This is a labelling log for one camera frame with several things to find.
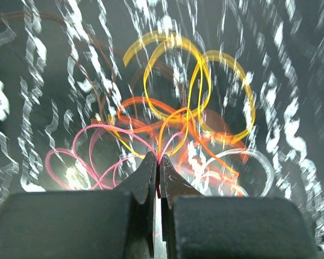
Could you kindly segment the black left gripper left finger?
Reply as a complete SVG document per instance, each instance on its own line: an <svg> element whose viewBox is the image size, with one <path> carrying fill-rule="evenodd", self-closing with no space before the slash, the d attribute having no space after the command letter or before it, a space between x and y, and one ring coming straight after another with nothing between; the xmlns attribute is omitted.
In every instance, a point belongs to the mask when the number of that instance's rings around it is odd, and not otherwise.
<svg viewBox="0 0 324 259"><path fill-rule="evenodd" d="M153 258L156 173L148 153L113 190L10 195L0 258Z"/></svg>

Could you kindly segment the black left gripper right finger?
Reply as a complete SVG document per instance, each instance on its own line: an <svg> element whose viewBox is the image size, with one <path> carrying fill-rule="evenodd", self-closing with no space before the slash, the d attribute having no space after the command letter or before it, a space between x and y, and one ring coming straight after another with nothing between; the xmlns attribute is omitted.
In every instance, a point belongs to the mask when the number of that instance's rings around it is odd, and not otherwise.
<svg viewBox="0 0 324 259"><path fill-rule="evenodd" d="M278 197L204 196L164 156L159 167L168 258L316 258L302 214Z"/></svg>

